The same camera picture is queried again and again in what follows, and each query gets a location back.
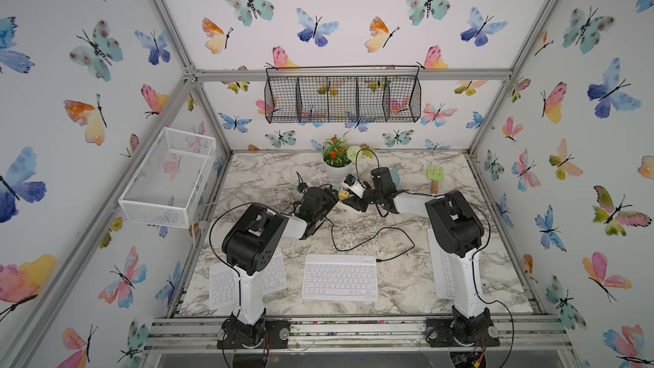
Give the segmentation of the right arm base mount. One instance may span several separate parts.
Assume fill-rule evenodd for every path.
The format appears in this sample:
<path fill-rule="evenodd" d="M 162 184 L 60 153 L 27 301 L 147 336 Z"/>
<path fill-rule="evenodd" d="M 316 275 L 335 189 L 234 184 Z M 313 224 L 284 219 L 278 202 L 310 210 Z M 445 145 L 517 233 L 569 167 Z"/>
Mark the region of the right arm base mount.
<path fill-rule="evenodd" d="M 488 308 L 475 317 L 465 317 L 454 308 L 451 318 L 427 319 L 425 325 L 425 340 L 431 348 L 493 348 L 501 344 Z"/>

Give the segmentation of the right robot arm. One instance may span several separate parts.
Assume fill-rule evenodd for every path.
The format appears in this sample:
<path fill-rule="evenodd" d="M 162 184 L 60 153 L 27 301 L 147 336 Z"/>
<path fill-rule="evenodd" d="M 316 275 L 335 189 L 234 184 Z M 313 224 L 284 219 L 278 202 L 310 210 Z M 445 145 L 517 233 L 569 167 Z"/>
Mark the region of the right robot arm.
<path fill-rule="evenodd" d="M 454 313 L 472 320 L 485 313 L 477 253 L 485 229 L 463 194 L 422 194 L 398 190 L 387 167 L 371 172 L 370 186 L 348 174 L 342 186 L 350 193 L 344 204 L 359 212 L 373 205 L 391 214 L 429 219 L 432 235 L 450 259 L 454 283 Z"/>

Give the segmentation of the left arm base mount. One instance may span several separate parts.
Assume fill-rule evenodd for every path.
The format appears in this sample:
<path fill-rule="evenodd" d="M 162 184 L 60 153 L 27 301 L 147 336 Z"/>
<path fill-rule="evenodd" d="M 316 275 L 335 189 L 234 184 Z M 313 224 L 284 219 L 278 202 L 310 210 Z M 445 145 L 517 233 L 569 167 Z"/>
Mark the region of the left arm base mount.
<path fill-rule="evenodd" d="M 270 320 L 266 315 L 248 325 L 231 315 L 218 333 L 217 348 L 226 349 L 286 349 L 291 336 L 289 320 Z"/>

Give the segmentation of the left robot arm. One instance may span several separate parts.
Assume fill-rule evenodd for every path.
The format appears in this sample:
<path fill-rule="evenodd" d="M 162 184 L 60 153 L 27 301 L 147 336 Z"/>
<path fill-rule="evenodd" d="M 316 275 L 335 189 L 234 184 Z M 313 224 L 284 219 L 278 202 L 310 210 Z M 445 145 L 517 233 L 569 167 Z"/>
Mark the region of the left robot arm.
<path fill-rule="evenodd" d="M 245 205 L 245 212 L 221 244 L 227 264 L 238 277 L 238 308 L 234 316 L 239 322 L 255 325 L 265 315 L 262 273 L 280 240 L 306 240 L 313 236 L 337 202 L 337 191 L 327 185 L 309 187 L 299 207 L 289 215 L 260 203 Z"/>

